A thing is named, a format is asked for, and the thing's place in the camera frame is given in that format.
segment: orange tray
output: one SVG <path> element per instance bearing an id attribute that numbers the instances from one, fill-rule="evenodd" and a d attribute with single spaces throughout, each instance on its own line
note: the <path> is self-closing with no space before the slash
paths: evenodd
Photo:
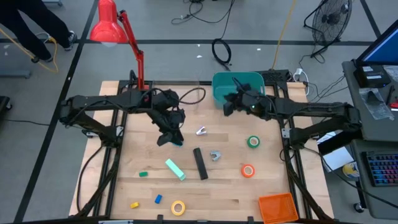
<path id="1" fill-rule="evenodd" d="M 284 223 L 299 219 L 291 193 L 259 197 L 264 223 Z"/>

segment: black pants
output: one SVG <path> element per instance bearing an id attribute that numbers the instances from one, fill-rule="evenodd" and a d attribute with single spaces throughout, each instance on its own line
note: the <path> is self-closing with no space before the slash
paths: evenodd
<path id="1" fill-rule="evenodd" d="M 28 15 L 62 47 L 69 47 L 67 25 L 49 11 L 41 0 L 0 0 L 0 23 L 11 30 L 27 50 L 40 59 L 51 57 L 43 42 L 29 30 L 18 10 Z"/>

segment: gray floor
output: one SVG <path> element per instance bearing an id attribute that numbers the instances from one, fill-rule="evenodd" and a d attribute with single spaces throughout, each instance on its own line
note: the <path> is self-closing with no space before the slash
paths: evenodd
<path id="1" fill-rule="evenodd" d="M 369 8 L 380 31 L 385 31 L 396 19 L 395 0 L 367 0 Z M 64 6 L 51 6 L 51 10 L 65 21 L 79 36 L 83 33 L 93 0 L 63 0 Z M 118 9 L 129 14 L 132 28 L 139 40 L 196 39 L 210 40 L 222 34 L 224 23 L 205 24 L 191 21 L 173 26 L 170 20 L 187 13 L 188 4 L 180 0 L 116 0 Z M 288 0 L 243 0 L 233 7 L 225 39 L 233 40 L 277 40 L 289 11 Z M 305 16 L 319 1 L 297 2 L 292 19 L 285 32 L 284 40 L 312 40 L 309 30 L 302 27 Z M 225 12 L 229 1 L 204 2 L 200 16 L 217 19 Z M 376 36 L 359 0 L 354 1 L 353 13 L 342 41 L 373 41 Z M 29 18 L 26 19 L 34 32 L 41 32 Z M 28 69 L 32 77 L 25 79 L 0 79 L 0 95 L 12 98 L 14 108 L 7 115 L 9 119 L 28 119 L 49 123 L 53 115 L 65 78 L 69 71 L 77 44 L 72 52 L 60 50 L 57 62 L 60 73 L 50 73 L 29 62 L 20 50 L 12 44 L 0 44 L 1 69 Z M 230 45 L 233 52 L 232 71 L 267 70 L 272 66 L 275 45 Z M 209 44 L 143 44 L 145 72 L 148 80 L 211 80 L 216 72 L 222 72 L 212 54 Z M 310 54 L 311 45 L 282 45 L 275 69 L 299 67 L 302 55 Z M 319 64 L 305 58 L 302 65 L 310 82 L 324 89 L 329 83 L 342 76 L 341 63 L 358 57 L 364 46 L 332 46 L 323 55 L 326 63 Z M 130 69 L 136 70 L 136 61 L 128 45 L 113 48 L 101 44 L 85 44 L 77 64 L 68 96 L 96 95 L 103 80 L 126 79 Z M 346 86 L 345 81 L 335 87 Z M 311 100 L 313 91 L 308 96 Z M 324 102 L 351 102 L 349 91 L 341 91 Z M 0 223 L 12 222 L 20 204 L 32 168 L 43 143 L 47 127 L 32 124 L 3 122 L 0 125 Z M 24 221 L 67 217 L 78 177 L 86 138 L 78 129 L 65 129 L 58 124 L 30 200 Z M 355 189 L 347 186 L 332 174 L 326 175 L 335 217 L 346 222 L 397 223 L 376 220 L 368 211 L 362 214 L 352 209 L 357 202 Z"/>

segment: teal container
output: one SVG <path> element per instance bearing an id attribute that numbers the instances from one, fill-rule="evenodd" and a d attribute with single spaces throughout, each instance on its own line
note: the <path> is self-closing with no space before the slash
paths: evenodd
<path id="1" fill-rule="evenodd" d="M 214 103 L 217 109 L 223 109 L 223 105 L 226 103 L 224 99 L 225 95 L 236 93 L 236 85 L 232 77 L 235 77 L 242 84 L 248 83 L 252 89 L 266 94 L 264 79 L 257 72 L 218 72 L 214 74 L 211 84 L 213 87 Z"/>

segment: wooden table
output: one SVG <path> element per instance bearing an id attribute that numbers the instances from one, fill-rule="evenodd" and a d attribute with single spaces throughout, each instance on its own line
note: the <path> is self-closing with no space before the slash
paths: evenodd
<path id="1" fill-rule="evenodd" d="M 103 82 L 99 94 L 114 95 L 117 87 L 118 82 Z M 182 96 L 194 86 L 156 87 L 171 88 Z M 258 198 L 289 192 L 285 163 L 279 159 L 282 143 L 277 121 L 265 122 L 240 112 L 225 117 L 222 110 L 215 109 L 211 87 L 202 87 L 206 89 L 206 97 L 201 103 L 182 106 L 187 116 L 181 128 L 185 138 L 182 147 L 171 143 L 157 146 L 160 133 L 158 127 L 151 124 L 148 115 L 130 114 L 127 117 L 111 218 L 155 220 L 158 214 L 163 214 L 165 220 L 245 221 L 248 216 L 253 216 L 255 221 L 261 221 Z M 288 87 L 292 100 L 307 100 L 301 83 L 289 83 Z M 267 89 L 266 92 L 271 95 L 274 91 Z M 202 91 L 195 91 L 184 101 L 196 101 L 202 94 Z M 94 115 L 96 120 L 105 125 L 110 125 L 111 117 L 112 111 L 97 111 Z M 304 128 L 312 125 L 312 120 L 295 117 L 295 124 L 296 127 Z M 195 133 L 202 125 L 206 126 L 208 134 L 197 136 Z M 256 149 L 250 149 L 246 144 L 246 139 L 251 135 L 259 136 L 261 140 Z M 98 138 L 87 141 L 82 166 L 99 146 Z M 318 150 L 315 141 L 309 140 L 306 146 Z M 206 180 L 200 180 L 199 177 L 192 152 L 196 147 L 200 147 L 205 161 L 209 177 Z M 212 150 L 220 151 L 219 161 L 211 160 Z M 104 150 L 86 168 L 81 185 L 80 206 L 87 202 L 98 186 L 103 156 Z M 333 217 L 319 156 L 308 151 L 301 151 L 301 156 L 308 191 L 326 214 Z M 167 159 L 173 160 L 184 171 L 187 176 L 184 181 L 180 181 L 165 165 Z M 243 164 L 255 167 L 254 177 L 247 179 L 242 176 L 240 170 Z M 139 177 L 141 171 L 148 171 L 149 175 Z M 304 217 L 298 189 L 297 193 L 300 204 L 298 209 Z M 158 194 L 163 195 L 160 204 L 154 202 Z M 104 212 L 107 196 L 108 190 L 105 190 L 100 214 Z M 70 214 L 76 213 L 75 200 L 76 193 Z M 187 208 L 179 217 L 170 211 L 175 200 L 183 201 Z M 139 202 L 139 208 L 130 209 L 129 205 L 133 202 Z"/>

